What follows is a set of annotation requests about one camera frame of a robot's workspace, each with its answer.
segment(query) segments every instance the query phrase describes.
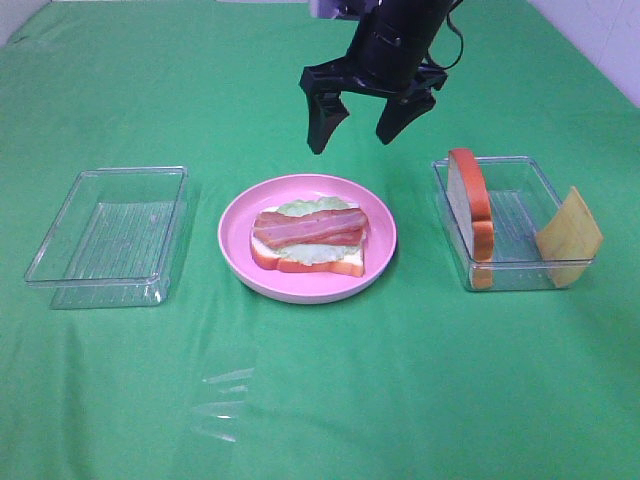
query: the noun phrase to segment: bacon slice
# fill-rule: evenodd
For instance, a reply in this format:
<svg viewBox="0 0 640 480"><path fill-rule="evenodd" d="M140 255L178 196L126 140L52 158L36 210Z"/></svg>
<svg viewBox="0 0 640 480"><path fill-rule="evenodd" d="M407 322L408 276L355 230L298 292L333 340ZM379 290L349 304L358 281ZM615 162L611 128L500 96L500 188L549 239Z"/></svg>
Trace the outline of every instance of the bacon slice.
<svg viewBox="0 0 640 480"><path fill-rule="evenodd" d="M367 216L360 208L320 210L301 217L260 212L253 234L269 248L298 243L359 245L366 225Z"/></svg>

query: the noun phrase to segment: bread slice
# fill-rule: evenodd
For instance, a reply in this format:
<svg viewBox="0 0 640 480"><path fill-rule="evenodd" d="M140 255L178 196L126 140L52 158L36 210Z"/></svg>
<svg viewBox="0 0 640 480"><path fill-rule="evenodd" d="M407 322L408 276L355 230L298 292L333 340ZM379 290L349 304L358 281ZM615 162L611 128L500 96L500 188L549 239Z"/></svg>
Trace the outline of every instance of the bread slice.
<svg viewBox="0 0 640 480"><path fill-rule="evenodd" d="M490 262L495 239L489 192L482 169L468 148L449 152L447 197L471 258ZM474 268L470 281L473 288L490 288L493 275L489 269Z"/></svg>
<svg viewBox="0 0 640 480"><path fill-rule="evenodd" d="M251 236L251 256L260 268L279 270L285 273L331 272L361 277L364 275L364 249L345 255L341 260L305 265L296 260L279 256L253 235Z"/></svg>

